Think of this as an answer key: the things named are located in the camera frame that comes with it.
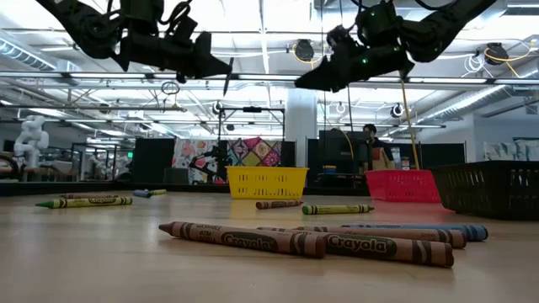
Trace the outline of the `person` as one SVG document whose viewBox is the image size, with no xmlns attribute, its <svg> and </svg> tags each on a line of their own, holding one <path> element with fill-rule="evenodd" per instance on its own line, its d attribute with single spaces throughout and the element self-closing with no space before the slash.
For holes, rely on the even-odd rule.
<svg viewBox="0 0 539 303">
<path fill-rule="evenodd" d="M 376 127 L 373 124 L 366 124 L 363 127 L 364 132 L 368 132 L 371 136 L 372 162 L 374 170 L 395 170 L 395 162 L 392 156 L 391 147 L 381 141 L 377 136 Z"/>
</svg>

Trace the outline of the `yellow plastic basket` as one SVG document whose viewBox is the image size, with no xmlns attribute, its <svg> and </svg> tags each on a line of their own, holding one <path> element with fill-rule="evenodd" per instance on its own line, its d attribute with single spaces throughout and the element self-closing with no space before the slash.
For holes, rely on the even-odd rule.
<svg viewBox="0 0 539 303">
<path fill-rule="evenodd" d="M 227 167 L 234 199 L 300 199 L 307 172 L 306 167 Z"/>
</svg>

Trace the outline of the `black metal table frame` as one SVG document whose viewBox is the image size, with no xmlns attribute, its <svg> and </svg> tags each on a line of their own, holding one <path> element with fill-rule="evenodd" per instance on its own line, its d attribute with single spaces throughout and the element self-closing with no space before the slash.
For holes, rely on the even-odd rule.
<svg viewBox="0 0 539 303">
<path fill-rule="evenodd" d="M 227 185 L 184 185 L 173 183 L 121 182 L 15 182 L 0 183 L 0 197 L 68 194 L 90 192 L 132 191 L 135 189 L 166 189 L 168 192 L 229 194 Z"/>
</svg>

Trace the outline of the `pale patterned cloth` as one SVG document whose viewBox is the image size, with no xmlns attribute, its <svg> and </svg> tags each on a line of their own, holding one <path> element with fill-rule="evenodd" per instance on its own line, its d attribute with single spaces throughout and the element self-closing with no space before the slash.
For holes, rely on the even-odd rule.
<svg viewBox="0 0 539 303">
<path fill-rule="evenodd" d="M 507 143 L 483 143 L 487 161 L 539 162 L 539 140 L 516 140 Z"/>
</svg>

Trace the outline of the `colourful patchwork quilt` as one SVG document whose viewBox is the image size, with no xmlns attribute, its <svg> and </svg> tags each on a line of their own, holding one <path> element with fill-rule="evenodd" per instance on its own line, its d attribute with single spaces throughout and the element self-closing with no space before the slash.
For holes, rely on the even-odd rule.
<svg viewBox="0 0 539 303">
<path fill-rule="evenodd" d="M 187 170 L 188 184 L 204 184 L 206 174 L 189 168 L 190 161 L 217 145 L 217 140 L 176 139 L 173 149 L 172 168 Z M 260 136 L 248 139 L 221 140 L 227 149 L 228 164 L 225 166 L 278 167 L 282 141 L 266 140 Z"/>
</svg>

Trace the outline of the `black equipment cabinet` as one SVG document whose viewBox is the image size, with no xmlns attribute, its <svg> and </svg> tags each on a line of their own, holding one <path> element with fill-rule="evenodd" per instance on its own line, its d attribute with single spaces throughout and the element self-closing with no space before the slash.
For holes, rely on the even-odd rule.
<svg viewBox="0 0 539 303">
<path fill-rule="evenodd" d="M 320 130 L 317 139 L 307 140 L 307 186 L 361 188 L 372 167 L 370 140 L 364 131 Z M 324 173 L 324 165 L 336 166 L 336 173 Z"/>
</svg>

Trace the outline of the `white robot figure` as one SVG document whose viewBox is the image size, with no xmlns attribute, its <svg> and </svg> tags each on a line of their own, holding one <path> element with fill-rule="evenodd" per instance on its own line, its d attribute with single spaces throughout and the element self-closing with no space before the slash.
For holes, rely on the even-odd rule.
<svg viewBox="0 0 539 303">
<path fill-rule="evenodd" d="M 14 143 L 14 156 L 26 160 L 28 168 L 37 167 L 40 151 L 49 146 L 49 134 L 43 130 L 45 117 L 29 115 L 21 124 L 21 132 Z"/>
</svg>

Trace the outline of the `brown crayon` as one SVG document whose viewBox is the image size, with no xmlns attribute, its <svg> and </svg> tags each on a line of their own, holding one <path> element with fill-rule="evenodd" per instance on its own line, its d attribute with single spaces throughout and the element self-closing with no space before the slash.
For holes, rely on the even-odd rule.
<svg viewBox="0 0 539 303">
<path fill-rule="evenodd" d="M 303 205 L 303 202 L 300 200 L 259 201 L 255 203 L 255 207 L 258 210 L 297 207 L 300 205 Z"/>
<path fill-rule="evenodd" d="M 353 227 L 330 227 L 330 226 L 304 226 L 297 227 L 300 231 L 332 232 L 348 235 L 379 236 L 402 238 L 409 240 L 421 240 L 431 242 L 445 242 L 453 248 L 464 248 L 467 245 L 467 236 L 458 230 L 441 229 L 394 229 L 394 228 L 353 228 Z"/>
<path fill-rule="evenodd" d="M 326 241 L 324 237 L 313 234 L 291 231 L 267 231 L 183 221 L 161 224 L 158 228 L 168 233 L 171 237 L 177 237 L 187 241 L 206 242 L 309 258 L 324 258 L 326 255 Z"/>
<path fill-rule="evenodd" d="M 455 262 L 453 248 L 449 243 L 444 242 L 301 231 L 277 227 L 259 227 L 259 230 L 299 232 L 321 236 L 326 241 L 326 252 L 329 254 L 442 268 L 451 268 Z"/>
<path fill-rule="evenodd" d="M 68 193 L 61 194 L 63 199 L 103 199 L 103 198 L 117 198 L 117 194 L 102 194 L 102 193 Z"/>
</svg>

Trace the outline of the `red plastic basket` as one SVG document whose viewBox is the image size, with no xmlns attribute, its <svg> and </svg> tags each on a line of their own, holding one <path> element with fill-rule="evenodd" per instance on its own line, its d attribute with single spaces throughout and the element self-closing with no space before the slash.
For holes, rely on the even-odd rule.
<svg viewBox="0 0 539 303">
<path fill-rule="evenodd" d="M 430 170 L 380 170 L 366 173 L 373 199 L 388 202 L 440 203 Z"/>
</svg>

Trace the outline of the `black partition panel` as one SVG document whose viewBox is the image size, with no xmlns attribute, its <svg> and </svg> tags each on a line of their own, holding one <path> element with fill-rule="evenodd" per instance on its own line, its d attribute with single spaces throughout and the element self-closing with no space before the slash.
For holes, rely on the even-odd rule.
<svg viewBox="0 0 539 303">
<path fill-rule="evenodd" d="M 136 139 L 132 181 L 161 183 L 165 169 L 172 166 L 174 143 L 174 139 Z"/>
</svg>

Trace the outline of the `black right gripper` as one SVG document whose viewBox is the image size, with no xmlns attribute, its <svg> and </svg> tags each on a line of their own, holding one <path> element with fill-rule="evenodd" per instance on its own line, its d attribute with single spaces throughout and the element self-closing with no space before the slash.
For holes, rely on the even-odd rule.
<svg viewBox="0 0 539 303">
<path fill-rule="evenodd" d="M 326 38 L 333 54 L 331 62 L 305 73 L 294 81 L 296 88 L 336 93 L 351 82 L 365 81 L 390 72 L 397 72 L 404 79 L 414 68 L 407 51 L 400 43 L 403 19 L 397 15 L 392 2 L 380 2 L 367 7 L 361 2 L 354 26 L 357 37 L 350 35 L 351 28 L 339 25 Z"/>
</svg>

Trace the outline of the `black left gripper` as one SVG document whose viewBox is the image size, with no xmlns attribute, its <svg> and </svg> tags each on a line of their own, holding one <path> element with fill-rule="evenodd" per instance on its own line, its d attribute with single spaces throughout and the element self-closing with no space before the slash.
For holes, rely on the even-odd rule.
<svg viewBox="0 0 539 303">
<path fill-rule="evenodd" d="M 177 78 L 230 74 L 232 67 L 211 54 L 210 32 L 190 38 L 198 25 L 189 17 L 192 1 L 180 1 L 164 19 L 164 0 L 120 0 L 120 52 L 113 59 L 125 71 L 134 61 Z"/>
</svg>

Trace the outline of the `black frame stand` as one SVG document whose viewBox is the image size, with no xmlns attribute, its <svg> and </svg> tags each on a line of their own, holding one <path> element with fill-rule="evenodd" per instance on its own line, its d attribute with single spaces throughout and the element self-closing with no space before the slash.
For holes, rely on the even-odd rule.
<svg viewBox="0 0 539 303">
<path fill-rule="evenodd" d="M 224 149 L 227 151 L 226 148 L 223 148 L 221 146 L 221 130 L 224 122 L 227 120 L 226 112 L 230 111 L 231 115 L 234 115 L 237 111 L 242 111 L 244 113 L 251 113 L 251 114 L 259 114 L 262 112 L 269 112 L 271 116 L 273 116 L 282 126 L 282 138 L 281 140 L 285 140 L 285 132 L 286 132 L 286 111 L 284 109 L 272 109 L 272 108 L 262 108 L 262 107 L 256 107 L 256 106 L 246 106 L 246 107 L 224 107 L 221 106 L 221 110 L 224 112 L 224 115 L 222 117 L 218 117 L 218 124 L 217 124 L 217 145 L 218 147 Z"/>
</svg>

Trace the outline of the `black plastic basket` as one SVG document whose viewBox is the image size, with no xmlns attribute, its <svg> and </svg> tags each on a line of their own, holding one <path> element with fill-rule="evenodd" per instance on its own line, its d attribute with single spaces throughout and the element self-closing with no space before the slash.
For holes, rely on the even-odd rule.
<svg viewBox="0 0 539 303">
<path fill-rule="evenodd" d="M 487 161 L 431 169 L 444 208 L 481 217 L 539 221 L 539 162 Z"/>
</svg>

